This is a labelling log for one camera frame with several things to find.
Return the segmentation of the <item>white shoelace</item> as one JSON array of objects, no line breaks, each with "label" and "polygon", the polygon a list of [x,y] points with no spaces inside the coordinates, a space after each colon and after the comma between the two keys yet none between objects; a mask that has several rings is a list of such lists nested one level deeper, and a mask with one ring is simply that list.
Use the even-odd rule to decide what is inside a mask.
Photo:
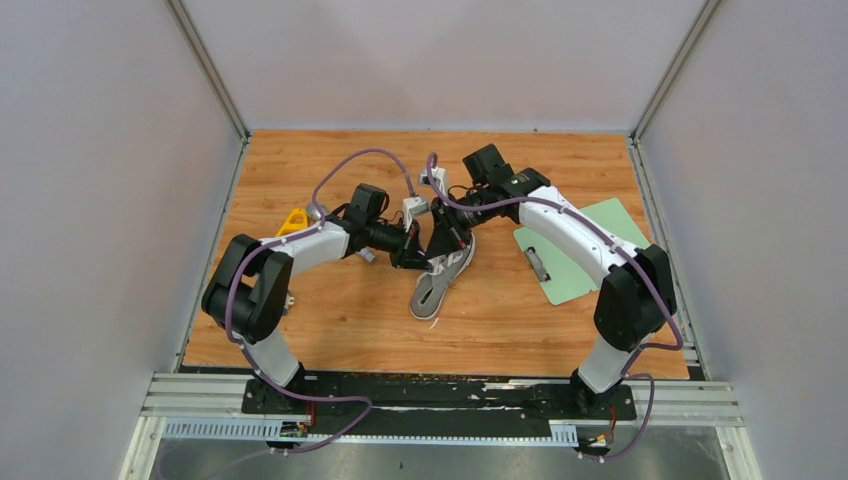
[{"label": "white shoelace", "polygon": [[429,260],[431,268],[430,275],[442,275],[450,273],[451,275],[461,272],[469,259],[469,250],[460,250],[446,255],[441,255]]}]

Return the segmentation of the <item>grey canvas sneaker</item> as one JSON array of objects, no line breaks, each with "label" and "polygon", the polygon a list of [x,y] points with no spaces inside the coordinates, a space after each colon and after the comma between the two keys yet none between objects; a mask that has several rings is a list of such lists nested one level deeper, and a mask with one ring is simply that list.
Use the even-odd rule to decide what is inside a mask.
[{"label": "grey canvas sneaker", "polygon": [[425,272],[416,279],[416,288],[409,303],[409,310],[414,318],[420,321],[428,321],[437,316],[449,287],[470,265],[476,252],[476,246],[476,237],[472,234],[471,243],[465,248],[469,250],[469,259],[461,272],[454,275],[450,273],[430,275],[429,272]]}]

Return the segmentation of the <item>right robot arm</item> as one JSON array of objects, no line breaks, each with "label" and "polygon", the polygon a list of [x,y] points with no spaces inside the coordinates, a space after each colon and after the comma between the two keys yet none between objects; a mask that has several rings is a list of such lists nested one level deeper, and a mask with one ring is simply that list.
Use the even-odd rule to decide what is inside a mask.
[{"label": "right robot arm", "polygon": [[576,371],[580,383],[570,392],[577,413],[598,416],[611,403],[610,389],[646,347],[646,338],[673,319],[676,298],[668,254],[657,245],[641,248],[612,234],[537,170],[514,171],[493,144],[464,158],[472,186],[461,198],[437,180],[437,163],[437,154],[430,153],[423,170],[436,195],[428,258],[468,247],[473,228],[504,217],[552,243],[598,287],[593,317],[598,337]]}]

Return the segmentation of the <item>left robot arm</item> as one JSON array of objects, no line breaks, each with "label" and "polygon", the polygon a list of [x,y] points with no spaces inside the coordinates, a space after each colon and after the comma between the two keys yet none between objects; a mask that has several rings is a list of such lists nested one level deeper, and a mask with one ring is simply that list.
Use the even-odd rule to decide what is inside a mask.
[{"label": "left robot arm", "polygon": [[360,184],[350,201],[333,211],[314,205],[319,218],[304,230],[266,239],[235,236],[212,274],[201,309],[225,330],[256,375],[270,383],[267,397],[279,411],[296,412],[306,400],[306,386],[295,379],[301,364],[280,329],[293,277],[365,248],[388,253],[395,268],[428,268],[416,219],[427,212],[427,200],[404,199],[396,222],[383,215],[388,202],[386,191]]}]

